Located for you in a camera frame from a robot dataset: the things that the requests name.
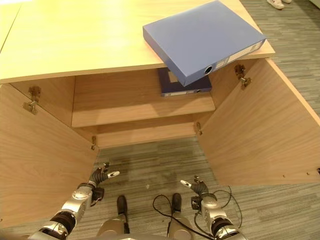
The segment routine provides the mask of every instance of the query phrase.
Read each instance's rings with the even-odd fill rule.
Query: cabinet door
[[[97,150],[10,85],[0,85],[0,219],[8,227],[53,216],[88,181]]]
[[[239,83],[197,133],[219,183],[320,182],[318,115],[272,60],[246,77],[252,83]]]

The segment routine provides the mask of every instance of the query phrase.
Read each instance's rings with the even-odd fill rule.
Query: door hinge
[[[92,136],[92,145],[91,145],[91,150],[95,150],[97,145],[97,137]]]
[[[199,135],[202,135],[203,134],[203,132],[202,132],[202,130],[201,130],[201,124],[200,124],[200,122],[196,122],[196,124],[195,124],[195,128],[196,128],[196,132],[199,134]]]
[[[250,77],[245,77],[246,68],[242,64],[238,64],[234,67],[235,75],[241,81],[241,89],[245,90],[245,88],[252,82]]]
[[[41,88],[38,86],[29,87],[28,93],[31,96],[30,102],[24,102],[22,108],[32,113],[33,115],[37,114],[36,105],[39,103],[39,98],[41,94]]]

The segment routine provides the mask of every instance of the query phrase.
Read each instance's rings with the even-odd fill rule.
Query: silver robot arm
[[[220,207],[216,196],[209,193],[207,185],[195,177],[195,184],[180,181],[192,189],[198,196],[191,198],[192,208],[201,210],[207,228],[216,240],[248,240],[240,230],[233,225],[226,212]]]
[[[29,240],[66,240],[80,222],[85,210],[94,206],[104,197],[104,189],[97,187],[106,179],[116,177],[119,171],[107,173],[109,164],[97,168],[86,183],[81,183],[62,208],[47,221]]]

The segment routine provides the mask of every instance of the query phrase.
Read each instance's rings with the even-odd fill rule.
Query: wire
[[[224,193],[229,194],[229,200],[226,202],[226,204],[225,204],[224,206],[222,206],[222,208],[226,207],[226,206],[230,203],[231,198],[234,200],[234,202],[235,202],[235,204],[236,204],[236,206],[237,206],[237,208],[239,209],[239,212],[240,212],[240,224],[239,224],[239,226],[238,226],[238,229],[240,229],[241,226],[242,226],[242,223],[243,223],[242,211],[241,211],[241,208],[240,208],[237,200],[236,200],[235,197],[232,195],[231,187],[230,187],[230,186],[228,186],[228,187],[229,187],[229,189],[230,189],[230,192],[228,192],[228,191],[226,191],[226,190],[217,190],[217,191],[215,191],[213,194],[215,194],[215,193],[217,193],[217,192],[224,192]]]
[[[214,236],[208,232],[206,232],[205,230],[203,230],[197,223],[197,216],[200,213],[200,210],[194,215],[193,221],[194,221],[194,225],[196,226],[197,229],[199,229],[201,232],[203,232],[204,234],[207,234],[209,237],[213,238]]]
[[[231,199],[233,199],[233,201],[235,202],[235,204],[236,204],[236,206],[237,206],[237,208],[239,209],[239,212],[240,212],[240,224],[239,224],[239,226],[238,226],[238,229],[240,229],[241,226],[242,226],[242,223],[243,223],[242,211],[241,211],[241,208],[240,208],[237,200],[235,199],[235,197],[234,197],[233,194],[232,194],[231,187],[228,186],[228,188],[229,188],[230,192],[229,192],[229,191],[226,191],[226,190],[217,190],[217,191],[213,192],[213,194],[218,193],[218,192],[224,192],[224,193],[227,193],[227,194],[229,195],[228,201],[227,201],[221,208],[225,208],[225,207],[230,203]],[[159,198],[159,197],[164,197],[164,198],[167,199],[167,201],[169,202],[169,205],[170,205],[171,215],[164,214],[164,213],[162,213],[161,211],[159,211],[158,209],[156,209],[156,207],[155,207],[155,201],[156,201],[156,199]],[[163,195],[163,194],[160,194],[160,195],[156,196],[156,197],[153,199],[152,206],[153,206],[153,209],[156,210],[156,211],[157,211],[158,213],[160,213],[161,215],[163,215],[163,216],[165,216],[165,217],[171,218],[171,221],[170,221],[169,224],[171,224],[171,223],[172,223],[172,219],[174,219],[174,220],[176,220],[181,226],[185,227],[185,228],[188,229],[189,231],[191,231],[191,232],[193,232],[193,233],[195,233],[195,234],[197,234],[197,235],[199,235],[199,236],[201,236],[201,237],[203,237],[203,238],[210,239],[210,240],[214,240],[214,236],[213,236],[212,234],[206,232],[205,230],[203,230],[203,229],[198,225],[198,223],[197,223],[197,216],[198,216],[199,213],[201,212],[200,210],[194,215],[193,221],[194,221],[195,226],[198,228],[198,230],[200,230],[202,233],[204,233],[204,234],[206,234],[206,235],[203,235],[202,233],[193,230],[192,228],[188,227],[187,225],[183,224],[181,221],[179,221],[178,219],[176,219],[176,218],[173,216],[174,212],[173,212],[173,209],[172,209],[172,205],[171,205],[171,202],[170,202],[169,198],[167,198],[167,196],[165,196],[165,195]],[[169,227],[168,227],[167,232],[166,232],[166,235],[167,235],[167,236],[168,236],[168,234],[169,234]]]
[[[227,192],[227,191],[224,191],[224,190],[217,190],[217,191],[215,191],[215,192],[213,193],[213,194],[215,194],[215,193],[217,193],[217,192],[226,192],[226,193],[228,193],[229,199],[228,199],[228,201],[221,207],[222,209],[225,208],[225,207],[230,203],[230,200],[231,200],[231,198],[232,198],[232,190],[231,190],[231,187],[228,186],[228,188],[229,188],[230,192]],[[196,226],[196,228],[197,228],[198,230],[200,230],[201,232],[203,232],[203,233],[205,233],[205,234],[207,234],[208,236],[210,236],[210,237],[213,238],[214,236],[213,236],[212,234],[206,232],[205,230],[203,230],[203,229],[198,225],[198,223],[197,223],[197,216],[199,215],[200,212],[201,212],[201,211],[199,210],[199,211],[194,215],[194,218],[193,218],[194,225]]]
[[[209,236],[207,236],[207,235],[204,235],[204,234],[202,234],[202,233],[200,233],[200,232],[197,232],[197,231],[193,230],[192,228],[188,227],[187,225],[185,225],[184,223],[182,223],[181,221],[179,221],[178,219],[176,219],[173,215],[164,214],[164,213],[162,213],[161,211],[159,211],[158,209],[156,209],[156,207],[155,207],[155,201],[156,201],[157,198],[159,198],[159,197],[164,197],[164,198],[166,198],[166,199],[168,200],[168,202],[169,202],[170,208],[172,209],[172,205],[171,205],[170,200],[169,200],[165,195],[160,194],[160,195],[156,196],[156,197],[153,199],[152,206],[153,206],[153,209],[154,209],[154,210],[156,210],[156,211],[157,211],[158,213],[160,213],[162,216],[171,218],[171,221],[172,221],[172,219],[174,219],[175,221],[177,221],[177,222],[178,222],[181,226],[183,226],[184,228],[188,229],[189,231],[191,231],[191,232],[193,232],[193,233],[195,233],[195,234],[197,234],[197,235],[199,235],[199,236],[201,236],[201,237],[203,237],[203,238],[206,238],[206,239],[209,239],[209,240],[215,240],[215,239],[212,238],[212,237],[209,237]]]

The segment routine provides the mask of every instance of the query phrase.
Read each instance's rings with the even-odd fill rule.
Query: blue binder
[[[218,0],[144,25],[143,37],[183,86],[259,49],[266,39]]]

